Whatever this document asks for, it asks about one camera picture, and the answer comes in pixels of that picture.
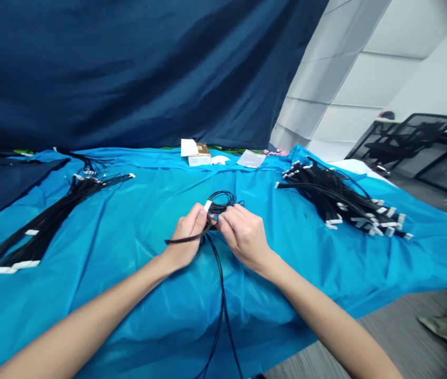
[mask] cardboard box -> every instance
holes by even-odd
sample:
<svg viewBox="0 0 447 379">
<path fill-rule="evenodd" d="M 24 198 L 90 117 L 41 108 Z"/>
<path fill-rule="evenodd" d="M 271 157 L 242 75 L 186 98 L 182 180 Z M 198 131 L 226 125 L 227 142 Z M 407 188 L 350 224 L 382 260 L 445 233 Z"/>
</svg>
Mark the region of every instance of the cardboard box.
<svg viewBox="0 0 447 379">
<path fill-rule="evenodd" d="M 189 155 L 188 156 L 188 164 L 191 167 L 201 166 L 201 165 L 211 165 L 211 153 L 207 148 L 206 144 L 198 143 L 197 144 L 198 154 Z"/>
</svg>

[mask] blue tablecloth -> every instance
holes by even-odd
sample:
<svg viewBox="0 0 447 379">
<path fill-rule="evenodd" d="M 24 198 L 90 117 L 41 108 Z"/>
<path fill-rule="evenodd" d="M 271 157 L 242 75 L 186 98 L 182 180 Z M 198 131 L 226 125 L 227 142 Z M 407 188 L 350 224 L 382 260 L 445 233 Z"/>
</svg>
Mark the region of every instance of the blue tablecloth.
<svg viewBox="0 0 447 379">
<path fill-rule="evenodd" d="M 177 219 L 195 202 L 228 190 L 263 217 L 267 239 L 302 276 L 354 317 L 409 292 L 447 288 L 447 215 L 378 179 L 349 173 L 375 198 L 406 213 L 405 241 L 363 234 L 342 224 L 330 230 L 313 204 L 294 189 L 275 189 L 281 171 L 305 159 L 267 157 L 257 169 L 236 165 L 189 167 L 180 150 L 100 148 L 116 158 L 108 174 L 136 178 L 79 205 L 55 236 L 41 265 L 0 275 L 0 365 L 14 353 L 165 248 Z M 55 151 L 35 159 L 63 158 Z M 72 160 L 0 212 L 0 242 L 47 208 L 82 168 Z M 315 337 L 282 294 L 245 269 L 219 238 L 232 332 L 245 377 L 262 372 L 312 343 Z M 194 262 L 145 298 L 81 370 L 81 378 L 194 378 L 206 364 L 220 311 L 221 289 L 209 246 Z M 237 376 L 223 326 L 208 377 Z"/>
</svg>

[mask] black mesh chair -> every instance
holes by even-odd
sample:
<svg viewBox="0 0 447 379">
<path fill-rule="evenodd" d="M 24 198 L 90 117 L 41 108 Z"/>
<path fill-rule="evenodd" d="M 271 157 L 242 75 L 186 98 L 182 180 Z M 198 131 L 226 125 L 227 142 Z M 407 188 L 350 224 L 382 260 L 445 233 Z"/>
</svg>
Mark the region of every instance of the black mesh chair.
<svg viewBox="0 0 447 379">
<path fill-rule="evenodd" d="M 430 113 L 413 113 L 393 133 L 380 136 L 375 142 L 365 144 L 369 150 L 363 159 L 376 159 L 371 168 L 396 163 L 415 157 L 424 148 L 432 147 L 435 140 L 447 130 L 447 116 Z"/>
</svg>

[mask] navy fabric backdrop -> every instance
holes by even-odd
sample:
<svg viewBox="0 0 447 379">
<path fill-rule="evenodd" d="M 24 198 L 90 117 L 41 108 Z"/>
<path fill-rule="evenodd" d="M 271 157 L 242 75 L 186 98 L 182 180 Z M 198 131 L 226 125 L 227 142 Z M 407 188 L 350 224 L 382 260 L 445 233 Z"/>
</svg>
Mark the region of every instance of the navy fabric backdrop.
<svg viewBox="0 0 447 379">
<path fill-rule="evenodd" d="M 265 148 L 326 4 L 0 1 L 0 147 Z"/>
</svg>

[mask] black cable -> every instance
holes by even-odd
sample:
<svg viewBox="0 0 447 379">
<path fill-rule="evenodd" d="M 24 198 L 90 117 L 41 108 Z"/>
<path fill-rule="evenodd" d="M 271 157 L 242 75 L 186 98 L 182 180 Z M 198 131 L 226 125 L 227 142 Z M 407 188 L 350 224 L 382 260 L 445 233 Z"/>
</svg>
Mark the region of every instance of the black cable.
<svg viewBox="0 0 447 379">
<path fill-rule="evenodd" d="M 219 197 L 225 197 L 226 202 L 225 203 L 215 203 L 214 200 Z M 233 206 L 235 204 L 241 204 L 244 206 L 244 201 L 236 202 L 236 198 L 235 198 L 234 194 L 232 194 L 229 191 L 217 191 L 217 192 L 213 193 L 209 197 L 208 200 L 210 200 L 212 203 L 209 206 L 209 211 L 207 213 L 206 226 L 204 227 L 204 230 L 195 236 L 180 238 L 178 240 L 165 240 L 165 243 L 167 245 L 171 244 L 171 243 L 183 243 L 183 242 L 189 242 L 189 241 L 193 241 L 193 240 L 197 240 L 197 239 L 201 238 L 200 247 L 202 247 L 202 246 L 204 246 L 206 238 L 207 238 L 207 240 L 209 241 L 209 244 L 211 245 L 211 248 L 213 249 L 214 257 L 216 259 L 216 265 L 218 266 L 218 272 L 220 274 L 220 285 L 222 288 L 222 306 L 220 308 L 220 316 L 218 318 L 218 323 L 216 326 L 216 333 L 215 333 L 215 338 L 213 340 L 213 347 L 211 348 L 211 353 L 209 355 L 207 363 L 205 364 L 205 366 L 203 367 L 201 372 L 195 377 L 195 379 L 198 379 L 199 377 L 201 377 L 201 375 L 203 375 L 202 378 L 206 377 L 207 370 L 209 368 L 209 364 L 211 363 L 211 360 L 213 359 L 214 353 L 216 351 L 216 345 L 218 344 L 218 339 L 220 338 L 220 330 L 221 330 L 221 326 L 222 326 L 223 315 L 225 316 L 225 324 L 227 325 L 227 329 L 229 331 L 230 344 L 232 346 L 232 352 L 234 353 L 235 364 L 237 366 L 237 370 L 239 371 L 239 377 L 241 379 L 243 379 L 243 373 L 241 371 L 241 365 L 239 364 L 239 359 L 237 357 L 237 351 L 235 349 L 234 338 L 232 336 L 232 329 L 230 327 L 229 312 L 227 309 L 227 301 L 226 301 L 226 297 L 225 297 L 225 286 L 224 286 L 222 263 L 220 260 L 220 256 L 218 255 L 216 246 L 214 245 L 214 242 L 211 239 L 208 232 L 210 230 L 215 230 L 216 227 L 215 227 L 215 225 L 213 225 L 213 222 L 217 223 L 216 220 L 214 220 L 213 218 L 210 217 L 211 213 L 216 214 L 216 215 L 222 214 L 223 212 L 226 211 L 227 207 L 229 207 L 229 206 Z"/>
<path fill-rule="evenodd" d="M 276 188 L 296 189 L 314 204 L 328 228 L 337 229 L 334 224 L 347 221 L 370 235 L 391 237 L 395 234 L 406 240 L 413 237 L 402 231 L 405 215 L 395 214 L 395 207 L 384 206 L 383 200 L 371 198 L 356 180 L 342 171 L 307 158 L 309 165 L 294 162 L 291 169 L 283 173 L 288 183 L 277 182 Z"/>
<path fill-rule="evenodd" d="M 37 261 L 38 264 L 38 261 L 44 257 L 56 232 L 78 204 L 99 191 L 103 191 L 110 186 L 124 182 L 133 177 L 133 174 L 118 174 L 105 178 L 104 174 L 102 180 L 100 180 L 96 176 L 82 177 L 74 174 L 72 181 L 70 181 L 71 186 L 64 197 L 45 209 L 26 225 L 19 228 L 8 239 L 0 244 L 0 267 L 7 269 L 8 267 L 11 268 L 16 263 L 33 260 Z M 35 234 L 29 241 L 4 258 L 9 249 L 24 238 L 27 231 L 35 232 Z"/>
</svg>

